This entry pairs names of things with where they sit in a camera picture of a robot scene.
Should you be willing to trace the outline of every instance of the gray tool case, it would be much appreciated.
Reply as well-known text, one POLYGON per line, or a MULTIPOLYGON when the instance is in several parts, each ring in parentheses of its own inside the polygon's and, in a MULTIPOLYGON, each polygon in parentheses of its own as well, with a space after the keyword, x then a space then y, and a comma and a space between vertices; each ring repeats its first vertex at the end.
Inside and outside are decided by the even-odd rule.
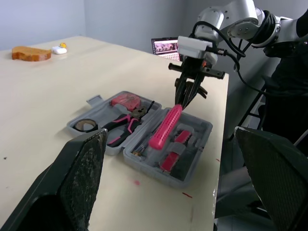
MULTIPOLYGON (((67 128, 70 130, 72 135, 76 137, 83 134, 83 132, 77 131, 73 128, 76 122, 81 119, 92 119, 96 121, 99 128, 102 128, 105 124, 115 120, 121 114, 129 114, 130 111, 120 104, 114 106, 110 105, 112 99, 124 93, 131 92, 122 91, 105 101, 100 95, 87 100, 87 102, 92 106, 92 109, 68 122, 67 128)), ((152 102, 151 100, 139 95, 137 96, 141 99, 141 106, 146 106, 147 108, 150 106, 152 102)), ((139 125, 118 147, 106 146, 105 154, 116 155, 123 151, 125 162, 137 171, 142 171, 171 187, 184 188, 188 186, 193 177, 196 165, 211 133, 213 126, 210 122, 182 113, 162 150, 155 150, 147 146, 141 156, 133 154, 133 151, 136 150, 136 146, 139 145, 140 142, 147 143, 150 136, 154 134, 155 130, 164 120, 170 109, 171 108, 162 109, 162 105, 155 102, 149 113, 141 118, 141 125, 139 125), (191 136, 184 144, 174 142, 175 138, 183 130, 188 130, 191 133, 191 136), (178 154, 179 158, 172 170, 166 172, 160 168, 160 165, 171 152, 178 154)), ((120 136, 123 133, 125 126, 127 125, 122 125, 109 131, 107 143, 120 136)))

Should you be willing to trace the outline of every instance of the black tool handle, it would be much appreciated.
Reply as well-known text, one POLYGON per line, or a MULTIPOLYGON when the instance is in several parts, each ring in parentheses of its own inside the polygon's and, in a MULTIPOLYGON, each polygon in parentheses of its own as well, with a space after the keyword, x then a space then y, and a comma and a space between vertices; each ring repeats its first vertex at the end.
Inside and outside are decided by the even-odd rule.
POLYGON ((107 145, 112 148, 119 146, 128 136, 130 136, 135 131, 136 127, 138 127, 140 124, 141 122, 139 120, 133 118, 130 121, 128 128, 124 130, 123 134, 110 141, 107 145))
POLYGON ((121 125, 127 124, 129 121, 130 121, 130 115, 122 114, 114 121, 111 121, 108 124, 104 125, 102 128, 111 131, 112 129, 115 129, 121 125))

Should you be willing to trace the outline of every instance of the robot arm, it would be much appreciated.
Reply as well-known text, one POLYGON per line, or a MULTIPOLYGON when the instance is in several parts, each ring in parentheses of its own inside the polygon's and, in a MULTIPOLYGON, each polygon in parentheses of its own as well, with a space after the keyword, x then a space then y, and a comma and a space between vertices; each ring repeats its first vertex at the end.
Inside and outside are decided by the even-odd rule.
MULTIPOLYGON (((179 36, 178 52, 186 57, 184 62, 181 66, 169 65, 169 69, 182 72, 175 84, 175 104, 181 104, 184 109, 197 93, 206 98, 207 92, 200 87, 204 77, 224 77, 224 72, 212 69, 217 63, 217 54, 222 54, 213 52, 218 50, 221 41, 244 39, 255 48, 264 48, 268 57, 284 57, 292 54, 297 42, 308 39, 307 25, 308 11, 299 19, 292 20, 256 8, 253 0, 236 0, 226 6, 206 8, 198 16, 192 34, 179 36)), ((232 45, 233 51, 239 50, 232 45)))

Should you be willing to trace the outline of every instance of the wire cutter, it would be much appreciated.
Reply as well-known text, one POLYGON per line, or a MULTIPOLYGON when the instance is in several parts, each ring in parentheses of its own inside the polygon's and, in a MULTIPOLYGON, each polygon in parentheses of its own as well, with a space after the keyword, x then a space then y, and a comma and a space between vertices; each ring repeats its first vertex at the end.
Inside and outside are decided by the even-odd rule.
POLYGON ((128 136, 130 136, 135 131, 136 127, 141 124, 140 119, 145 114, 147 114, 147 112, 148 111, 146 110, 146 107, 139 107, 133 110, 130 114, 122 114, 114 121, 103 126, 103 128, 111 131, 112 129, 128 123, 128 126, 125 128, 123 134, 110 141, 107 145, 112 148, 119 146, 128 136))

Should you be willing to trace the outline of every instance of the laptop screen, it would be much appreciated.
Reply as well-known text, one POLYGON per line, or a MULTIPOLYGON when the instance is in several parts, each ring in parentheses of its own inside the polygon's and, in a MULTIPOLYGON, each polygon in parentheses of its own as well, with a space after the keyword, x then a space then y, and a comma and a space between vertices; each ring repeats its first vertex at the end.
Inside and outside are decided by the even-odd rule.
POLYGON ((153 38, 153 54, 175 61, 182 61, 182 56, 178 53, 178 38, 153 38))

